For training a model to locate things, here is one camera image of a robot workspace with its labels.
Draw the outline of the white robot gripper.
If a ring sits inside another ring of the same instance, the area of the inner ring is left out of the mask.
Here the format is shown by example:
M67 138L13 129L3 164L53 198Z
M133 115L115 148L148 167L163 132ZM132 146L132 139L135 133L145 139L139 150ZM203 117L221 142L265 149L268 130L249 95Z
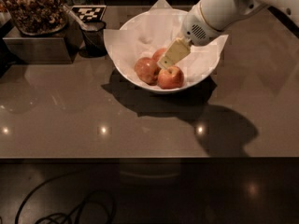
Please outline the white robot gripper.
M181 25L180 31L185 38L175 38L157 64L163 69L177 64L191 53L191 44L208 45L219 37L227 26L227 20L217 14L214 8L204 8L201 3L194 5Z

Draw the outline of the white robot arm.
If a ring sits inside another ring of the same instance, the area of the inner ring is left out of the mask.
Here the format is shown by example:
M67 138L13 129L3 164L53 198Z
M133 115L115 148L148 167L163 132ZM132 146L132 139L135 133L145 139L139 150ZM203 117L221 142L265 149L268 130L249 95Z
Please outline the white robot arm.
M158 61L168 68L219 37L229 26L266 7L274 7L299 26L299 0L200 0L186 14L179 33Z

